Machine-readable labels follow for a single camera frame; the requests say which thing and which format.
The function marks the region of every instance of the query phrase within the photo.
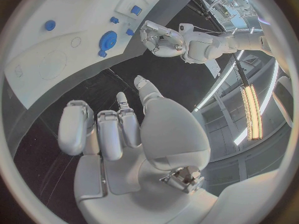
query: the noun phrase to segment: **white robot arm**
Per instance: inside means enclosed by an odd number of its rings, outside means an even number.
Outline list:
[[[234,53],[237,50],[260,50],[273,56],[262,32],[212,36],[193,30],[194,26],[188,23],[181,23],[177,32],[146,21],[141,27],[140,36],[142,43],[155,56],[181,56],[187,63],[203,64],[223,53]]]

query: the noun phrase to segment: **dark floor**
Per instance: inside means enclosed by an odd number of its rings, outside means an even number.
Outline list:
[[[177,29],[182,22],[214,29],[211,23],[186,7],[175,16],[168,27]],[[229,58],[228,55],[223,55],[217,59],[221,70]],[[14,160],[36,196],[70,224],[82,224],[85,221],[76,207],[73,194],[74,174],[80,157],[62,153],[57,144],[62,110],[70,100],[84,100],[95,114],[101,110],[117,111],[116,94],[123,91],[141,123],[143,110],[133,84],[136,75],[151,80],[165,97],[175,100],[189,111],[194,109],[215,81],[205,65],[187,64],[179,57],[159,58],[147,51],[143,56],[115,65],[85,80],[53,103],[23,138]],[[5,188],[1,190],[0,212],[5,223],[32,223],[20,211]],[[17,212],[17,215],[10,215],[12,211]]]

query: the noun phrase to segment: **cable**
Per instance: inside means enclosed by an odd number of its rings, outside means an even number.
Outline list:
[[[220,34],[223,33],[223,32],[220,32],[220,31],[212,31],[212,30],[209,30],[209,29],[200,28],[200,27],[198,27],[198,26],[194,26],[194,27],[196,27],[196,28],[198,28],[198,29],[201,29],[201,30],[209,31],[209,32],[215,32],[215,33],[220,33]]]

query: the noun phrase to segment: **black floor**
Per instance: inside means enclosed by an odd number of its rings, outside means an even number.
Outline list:
[[[211,23],[188,8],[178,13],[168,27],[177,29],[179,23],[193,23],[214,29]],[[229,58],[223,55],[217,59],[221,70]],[[194,109],[215,82],[205,65],[184,63],[179,57],[159,58],[147,51],[143,56],[115,65],[85,80],[53,103],[23,138],[14,160],[36,196],[68,223],[82,224],[85,221],[76,207],[73,194],[74,174],[80,157],[62,153],[57,144],[62,110],[70,100],[84,100],[95,114],[101,110],[117,111],[116,94],[123,91],[141,123],[143,109],[133,84],[136,75],[151,80],[165,97],[175,100],[189,111]],[[5,187],[1,190],[0,212],[5,223],[32,223]]]

